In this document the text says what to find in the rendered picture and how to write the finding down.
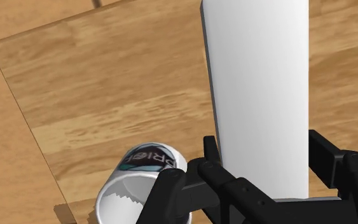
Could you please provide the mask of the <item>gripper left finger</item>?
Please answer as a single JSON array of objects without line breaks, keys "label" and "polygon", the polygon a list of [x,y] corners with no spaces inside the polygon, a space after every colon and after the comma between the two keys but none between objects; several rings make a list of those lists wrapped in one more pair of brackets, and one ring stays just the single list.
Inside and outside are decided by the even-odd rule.
[{"label": "gripper left finger", "polygon": [[159,173],[136,224],[184,224],[197,210],[213,224],[279,224],[278,204],[221,166],[214,136],[203,138],[203,153],[186,172]]}]

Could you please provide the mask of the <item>wooden table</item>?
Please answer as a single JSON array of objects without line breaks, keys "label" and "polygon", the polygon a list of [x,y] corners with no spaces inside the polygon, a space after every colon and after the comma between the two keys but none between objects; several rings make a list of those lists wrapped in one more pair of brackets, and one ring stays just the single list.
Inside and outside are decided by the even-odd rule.
[{"label": "wooden table", "polygon": [[[0,40],[0,68],[77,224],[121,156],[215,133],[200,0],[121,0]],[[358,151],[358,0],[310,0],[310,126]]]}]

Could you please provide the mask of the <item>white mug with dark print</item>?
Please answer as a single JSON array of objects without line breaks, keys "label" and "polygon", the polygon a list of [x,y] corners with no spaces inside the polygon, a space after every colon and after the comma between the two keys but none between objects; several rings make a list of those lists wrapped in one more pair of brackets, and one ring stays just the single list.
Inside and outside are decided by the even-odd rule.
[{"label": "white mug with dark print", "polygon": [[167,144],[148,142],[134,146],[97,196],[98,224],[135,224],[159,173],[171,168],[186,171],[187,167],[183,155]]}]

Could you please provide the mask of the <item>tall white box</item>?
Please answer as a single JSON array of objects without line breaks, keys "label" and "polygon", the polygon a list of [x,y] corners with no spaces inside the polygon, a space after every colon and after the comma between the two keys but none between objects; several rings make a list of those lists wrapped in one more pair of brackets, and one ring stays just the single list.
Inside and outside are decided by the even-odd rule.
[{"label": "tall white box", "polygon": [[223,167],[271,198],[307,198],[309,0],[200,11]]}]

